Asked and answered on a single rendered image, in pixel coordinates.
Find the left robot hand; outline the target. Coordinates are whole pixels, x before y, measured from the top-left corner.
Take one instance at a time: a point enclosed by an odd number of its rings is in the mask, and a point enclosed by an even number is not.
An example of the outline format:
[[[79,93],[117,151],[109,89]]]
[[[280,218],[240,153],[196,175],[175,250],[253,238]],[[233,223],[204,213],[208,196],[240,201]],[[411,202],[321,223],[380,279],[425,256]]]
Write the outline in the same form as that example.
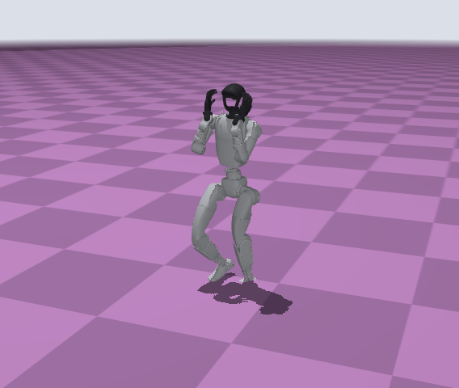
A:
[[[242,104],[239,108],[239,113],[238,115],[235,115],[234,120],[232,122],[233,125],[237,125],[239,120],[242,120],[243,123],[245,121],[244,117],[247,116],[248,112],[251,110],[251,103],[252,103],[252,98],[248,93],[241,92],[242,95]]]

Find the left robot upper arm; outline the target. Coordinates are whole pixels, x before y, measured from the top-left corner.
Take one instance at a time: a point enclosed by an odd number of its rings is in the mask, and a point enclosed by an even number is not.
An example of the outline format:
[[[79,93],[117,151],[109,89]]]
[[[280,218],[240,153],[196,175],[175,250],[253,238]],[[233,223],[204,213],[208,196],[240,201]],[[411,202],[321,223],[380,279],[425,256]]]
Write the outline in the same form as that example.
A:
[[[257,142],[258,137],[262,134],[263,130],[257,122],[253,120],[248,120],[246,124],[246,131],[247,134],[245,136],[244,143],[246,145],[246,149],[250,157],[251,152],[255,147],[255,143]],[[234,160],[236,162],[243,162],[241,160],[238,150],[234,152]]]

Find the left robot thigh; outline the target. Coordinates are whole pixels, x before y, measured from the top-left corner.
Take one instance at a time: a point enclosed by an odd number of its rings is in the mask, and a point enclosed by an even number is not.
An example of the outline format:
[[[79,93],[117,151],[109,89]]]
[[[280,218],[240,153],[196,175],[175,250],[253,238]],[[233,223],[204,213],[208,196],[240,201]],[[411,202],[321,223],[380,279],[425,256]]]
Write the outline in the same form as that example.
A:
[[[250,236],[246,233],[247,227],[251,220],[251,208],[260,200],[259,191],[248,187],[241,186],[241,193],[237,199],[232,216],[232,235],[234,243],[239,249],[239,245],[244,238],[251,240]]]

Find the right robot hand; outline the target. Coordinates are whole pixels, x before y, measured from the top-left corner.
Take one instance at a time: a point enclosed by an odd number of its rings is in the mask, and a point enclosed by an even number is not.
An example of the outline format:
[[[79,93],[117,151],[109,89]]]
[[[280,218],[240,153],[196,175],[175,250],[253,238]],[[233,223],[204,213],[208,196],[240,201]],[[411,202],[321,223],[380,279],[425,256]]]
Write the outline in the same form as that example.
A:
[[[204,112],[203,112],[205,121],[209,121],[210,120],[210,115],[213,116],[213,113],[211,112],[211,106],[212,106],[213,102],[215,102],[215,99],[213,99],[211,101],[211,98],[216,93],[217,93],[216,89],[212,89],[212,90],[208,91],[207,94],[206,94],[206,100],[204,102]]]

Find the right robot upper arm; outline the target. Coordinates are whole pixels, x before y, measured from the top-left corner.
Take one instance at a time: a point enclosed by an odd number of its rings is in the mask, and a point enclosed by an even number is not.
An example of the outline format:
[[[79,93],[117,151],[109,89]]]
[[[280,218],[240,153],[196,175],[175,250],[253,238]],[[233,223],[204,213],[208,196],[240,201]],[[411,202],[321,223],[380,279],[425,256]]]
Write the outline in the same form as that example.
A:
[[[194,152],[196,154],[203,154],[205,152],[205,149],[206,149],[206,145],[205,144],[209,140],[211,134],[213,133],[213,130],[215,129],[214,123],[215,123],[215,119],[218,116],[219,115],[213,114],[213,122],[209,126],[209,130],[208,130],[208,134],[206,136],[205,143],[197,143],[197,142],[195,142],[193,147],[192,147],[192,152]]]

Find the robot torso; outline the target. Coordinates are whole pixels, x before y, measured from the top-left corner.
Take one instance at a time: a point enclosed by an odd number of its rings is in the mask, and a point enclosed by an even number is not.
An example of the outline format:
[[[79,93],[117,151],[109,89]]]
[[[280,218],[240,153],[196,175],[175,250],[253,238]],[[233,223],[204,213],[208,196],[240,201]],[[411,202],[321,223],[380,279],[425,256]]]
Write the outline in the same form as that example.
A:
[[[222,166],[230,167],[224,169],[226,171],[226,177],[221,180],[222,192],[225,196],[231,198],[238,198],[241,193],[241,186],[247,186],[247,180],[245,176],[241,176],[241,170],[239,167],[246,165],[247,162],[236,162],[234,160],[234,152],[237,151],[233,148],[233,139],[231,134],[231,121],[226,117],[229,113],[220,114],[215,119],[215,138],[216,138],[216,151],[219,163]],[[238,115],[238,114],[235,114]],[[246,124],[248,120],[251,120],[248,116],[244,117],[245,121],[242,126],[243,140],[247,134]]]

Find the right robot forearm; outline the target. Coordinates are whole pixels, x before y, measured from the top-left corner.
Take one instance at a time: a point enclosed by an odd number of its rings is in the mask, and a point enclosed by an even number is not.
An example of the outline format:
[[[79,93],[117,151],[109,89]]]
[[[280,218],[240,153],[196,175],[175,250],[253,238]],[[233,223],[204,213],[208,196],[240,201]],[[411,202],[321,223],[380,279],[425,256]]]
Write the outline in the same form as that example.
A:
[[[205,143],[206,136],[208,134],[209,126],[213,122],[213,117],[210,115],[210,120],[205,121],[204,116],[202,117],[202,121],[199,124],[197,129],[196,135],[194,136],[192,147],[195,142],[197,143]]]

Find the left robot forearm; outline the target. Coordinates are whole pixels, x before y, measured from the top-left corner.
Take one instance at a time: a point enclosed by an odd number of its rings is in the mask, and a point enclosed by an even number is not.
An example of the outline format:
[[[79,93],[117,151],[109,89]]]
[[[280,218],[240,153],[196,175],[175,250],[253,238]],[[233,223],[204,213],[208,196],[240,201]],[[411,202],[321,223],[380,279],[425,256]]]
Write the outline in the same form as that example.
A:
[[[241,160],[243,162],[247,161],[249,158],[249,154],[246,149],[246,145],[243,140],[243,134],[242,134],[242,126],[243,126],[243,121],[239,120],[237,125],[233,125],[234,119],[231,121],[232,129],[231,129],[231,134],[232,134],[232,139],[233,139],[233,148],[235,150],[238,150],[239,155],[241,157]]]

